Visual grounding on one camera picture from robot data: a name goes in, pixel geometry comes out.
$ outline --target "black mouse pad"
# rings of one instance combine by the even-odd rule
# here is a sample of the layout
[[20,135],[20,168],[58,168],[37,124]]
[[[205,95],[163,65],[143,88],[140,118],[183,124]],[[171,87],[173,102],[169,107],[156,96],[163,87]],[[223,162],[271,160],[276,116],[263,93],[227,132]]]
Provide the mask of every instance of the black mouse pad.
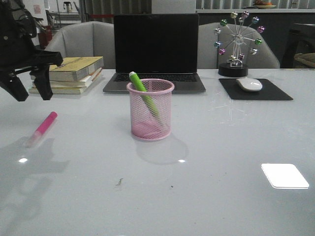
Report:
[[267,79],[258,79],[262,89],[256,92],[247,92],[241,89],[236,79],[219,79],[224,89],[232,99],[237,100],[293,100]]

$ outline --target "pen holder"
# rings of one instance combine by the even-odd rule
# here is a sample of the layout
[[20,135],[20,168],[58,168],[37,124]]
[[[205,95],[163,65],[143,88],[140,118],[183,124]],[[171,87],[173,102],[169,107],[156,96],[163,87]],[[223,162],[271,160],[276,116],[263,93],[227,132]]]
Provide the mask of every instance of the pen holder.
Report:
[[161,79],[142,79],[147,91],[132,83],[130,94],[131,132],[141,140],[160,140],[171,133],[171,98],[174,84]]

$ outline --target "book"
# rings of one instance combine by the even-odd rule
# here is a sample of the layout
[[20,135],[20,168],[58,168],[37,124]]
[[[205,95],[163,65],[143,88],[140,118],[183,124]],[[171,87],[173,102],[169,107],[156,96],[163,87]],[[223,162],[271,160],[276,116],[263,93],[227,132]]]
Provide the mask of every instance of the book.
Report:
[[50,81],[51,88],[87,88],[93,83],[95,77],[101,72],[102,68],[97,69],[94,73],[84,77],[78,81]]
[[[82,94],[91,84],[96,81],[100,76],[102,75],[101,68],[96,70],[94,74],[92,74],[90,77],[93,77],[92,80],[90,80],[90,83],[86,84],[83,87],[74,87],[74,86],[66,86],[69,82],[59,82],[62,87],[55,87],[51,88],[52,92],[54,94]],[[29,88],[29,93],[39,93],[35,85],[33,85],[31,88]]]
[[78,81],[104,66],[103,57],[64,58],[60,66],[49,67],[50,81]]

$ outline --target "white mouse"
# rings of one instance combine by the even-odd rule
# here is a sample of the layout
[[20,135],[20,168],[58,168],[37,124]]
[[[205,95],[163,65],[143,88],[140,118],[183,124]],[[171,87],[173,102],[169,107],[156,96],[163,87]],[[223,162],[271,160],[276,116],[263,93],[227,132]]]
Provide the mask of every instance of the white mouse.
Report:
[[257,79],[252,78],[240,78],[236,79],[237,84],[241,87],[244,91],[260,91],[262,89],[262,84]]

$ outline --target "laptop screen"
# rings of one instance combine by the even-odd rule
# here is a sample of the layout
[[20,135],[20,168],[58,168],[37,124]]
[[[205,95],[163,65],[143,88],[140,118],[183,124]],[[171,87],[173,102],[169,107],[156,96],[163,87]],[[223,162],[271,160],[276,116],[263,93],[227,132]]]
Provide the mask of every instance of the laptop screen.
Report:
[[198,14],[114,16],[116,71],[197,71]]

